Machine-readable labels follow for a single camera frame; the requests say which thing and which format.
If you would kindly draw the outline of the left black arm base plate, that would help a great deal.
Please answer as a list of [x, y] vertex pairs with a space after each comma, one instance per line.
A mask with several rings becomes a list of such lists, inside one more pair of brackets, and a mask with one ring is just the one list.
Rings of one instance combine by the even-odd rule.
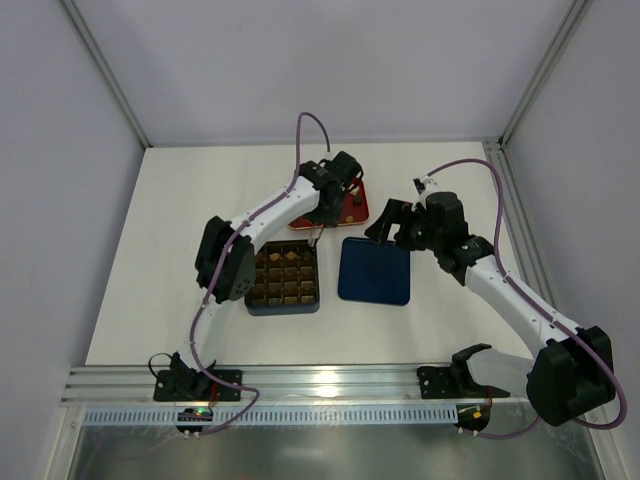
[[157, 374], [153, 400], [156, 402], [239, 402], [241, 392], [214, 382], [198, 372], [192, 379], [181, 380], [177, 373], [162, 370]]

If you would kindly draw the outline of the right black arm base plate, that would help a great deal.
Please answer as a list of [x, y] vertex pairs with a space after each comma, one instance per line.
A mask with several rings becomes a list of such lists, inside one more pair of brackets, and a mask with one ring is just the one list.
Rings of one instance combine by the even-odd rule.
[[420, 366], [416, 370], [423, 400], [508, 398], [511, 394], [498, 387], [480, 385], [464, 367]]

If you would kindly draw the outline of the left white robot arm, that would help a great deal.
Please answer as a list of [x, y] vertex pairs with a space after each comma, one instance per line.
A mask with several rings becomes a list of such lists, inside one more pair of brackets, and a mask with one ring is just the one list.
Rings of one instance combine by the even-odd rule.
[[205, 290], [201, 304], [169, 368], [156, 375], [155, 397], [173, 392], [200, 400], [218, 379], [213, 374], [214, 337], [226, 323], [234, 302], [242, 299], [256, 280], [255, 255], [290, 222], [335, 226], [349, 188], [363, 176], [358, 161], [344, 151], [318, 163], [296, 167], [290, 184], [258, 207], [224, 220], [211, 218], [195, 259], [196, 282]]

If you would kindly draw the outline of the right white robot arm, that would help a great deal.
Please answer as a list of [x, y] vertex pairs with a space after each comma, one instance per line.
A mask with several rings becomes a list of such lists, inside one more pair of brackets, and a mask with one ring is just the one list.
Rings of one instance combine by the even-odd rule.
[[436, 192], [416, 204], [391, 199], [365, 235], [376, 244], [392, 241], [404, 250], [432, 252], [444, 272], [489, 304], [527, 346], [531, 361], [489, 347], [471, 354], [465, 363], [475, 383], [526, 396], [552, 426], [613, 400], [626, 414], [608, 335], [559, 314], [506, 270], [496, 248], [470, 234], [456, 194]]

